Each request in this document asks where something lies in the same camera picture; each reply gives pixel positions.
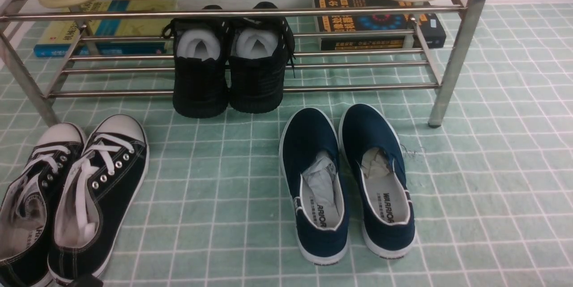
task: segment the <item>navy slip-on shoe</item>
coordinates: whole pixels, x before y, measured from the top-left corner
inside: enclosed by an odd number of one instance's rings
[[[317,265],[338,262],[348,249],[349,219],[334,126],[318,109],[298,111],[285,126],[279,155],[300,251]]]
[[[360,189],[366,246],[382,258],[405,256],[415,236],[414,210],[396,132],[378,110],[358,104],[342,115],[338,138]]]

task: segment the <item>stainless steel rod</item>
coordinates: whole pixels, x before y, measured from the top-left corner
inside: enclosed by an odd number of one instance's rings
[[[350,86],[308,86],[284,87],[285,93],[326,92],[326,91],[380,91],[380,90],[415,90],[436,89],[436,83],[390,83],[386,85],[350,85]],[[92,90],[92,91],[58,91],[51,93],[49,98],[87,98],[87,97],[140,97],[140,96],[168,96],[173,90]]]
[[[396,62],[368,62],[368,63],[319,63],[295,64],[295,69],[363,69],[363,68],[395,68],[419,67],[427,65],[428,61],[396,61]],[[133,67],[133,68],[92,68],[92,69],[64,69],[63,73],[72,74],[105,74],[105,73],[166,73],[173,72],[174,67]]]
[[[308,8],[308,9],[250,9],[250,10],[201,10],[196,12],[83,12],[83,13],[33,13],[8,14],[0,21],[52,21],[90,20],[113,18],[177,18],[177,17],[245,17],[245,16],[322,16],[322,15],[360,15],[360,14],[410,14],[410,13],[445,13],[463,10],[460,5],[411,6],[411,7],[362,7],[362,8]]]
[[[295,38],[339,38],[363,36],[405,36],[413,34],[413,30],[357,30],[356,32],[316,32],[295,33]],[[165,42],[160,36],[84,36],[85,42]]]
[[[319,51],[295,53],[297,58],[307,56],[347,56],[347,55],[397,55],[397,54],[422,54],[421,48],[409,49],[379,49],[379,50],[354,50],[354,51]],[[70,58],[71,61],[144,61],[144,60],[170,60],[172,54],[149,54],[149,55],[77,55]]]

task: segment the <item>white toe cap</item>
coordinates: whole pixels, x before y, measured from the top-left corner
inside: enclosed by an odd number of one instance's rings
[[[80,130],[73,124],[64,122],[62,124],[55,124],[48,128],[46,132],[40,137],[36,146],[49,144],[51,142],[66,142],[75,141],[83,142]]]
[[[116,114],[104,120],[97,128],[98,133],[116,133],[145,142],[143,128],[137,120],[124,114]]]

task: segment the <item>canvas sneaker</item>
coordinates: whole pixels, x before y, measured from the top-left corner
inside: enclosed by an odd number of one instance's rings
[[[221,9],[217,5],[205,8]],[[176,18],[163,30],[174,36],[173,107],[189,118],[210,118],[229,105],[225,80],[229,22],[220,17]]]
[[[85,136],[73,124],[50,127],[33,148],[24,171],[9,186],[0,208],[0,285],[45,287],[52,281],[47,254],[53,218]]]
[[[91,134],[56,211],[47,262],[58,283],[102,274],[148,164],[149,146],[137,120],[114,115]]]
[[[342,115],[338,138],[360,189],[366,246],[382,258],[405,256],[414,242],[414,210],[396,132],[378,110],[358,104]]]
[[[254,9],[276,6],[259,3]],[[292,63],[295,37],[284,17],[233,20],[234,38],[229,54],[230,104],[244,113],[267,113],[282,101],[286,64]]]
[[[334,126],[320,110],[300,110],[285,126],[279,155],[300,251],[317,265],[338,262],[348,249],[349,217]]]

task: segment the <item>white shoelace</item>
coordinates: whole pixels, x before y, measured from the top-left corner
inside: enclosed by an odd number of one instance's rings
[[[57,175],[58,169],[61,167],[61,164],[54,159],[54,154],[55,154],[54,151],[60,151],[65,154],[71,153],[70,150],[68,150],[68,148],[61,145],[38,148],[33,152],[33,154],[39,154],[39,155],[36,156],[33,160],[31,160],[26,165],[26,167],[24,167],[23,173],[27,173],[27,171],[29,171],[35,164],[38,164],[41,161],[45,161],[51,166],[51,172],[54,173],[54,175]],[[16,201],[15,204],[16,209],[14,210],[14,212],[18,212],[18,208],[20,207],[20,205],[22,205],[24,200],[28,197],[30,191],[34,189],[34,185],[37,184],[38,177],[39,174],[36,174],[31,179],[27,180],[27,183],[24,185],[24,188],[22,189],[22,193],[20,193],[20,196],[18,197],[18,201]]]
[[[105,145],[102,143],[103,139],[114,142],[119,146]],[[94,142],[98,143],[88,147],[88,149],[84,152],[84,157],[82,157],[76,162],[76,164],[74,164],[74,167],[80,165],[80,175],[78,177],[76,186],[76,220],[80,233],[80,236],[78,237],[78,243],[80,244],[90,241],[96,234],[97,227],[96,223],[90,223],[88,221],[88,210],[86,204],[86,183],[88,178],[90,178],[96,171],[99,170],[98,167],[92,166],[90,163],[90,158],[94,157],[94,154],[98,152],[104,163],[106,163],[108,175],[114,175],[115,165],[113,164],[113,160],[109,155],[109,152],[116,153],[123,147],[127,148],[130,153],[135,152],[133,146],[129,142],[108,134],[99,134],[94,139]]]

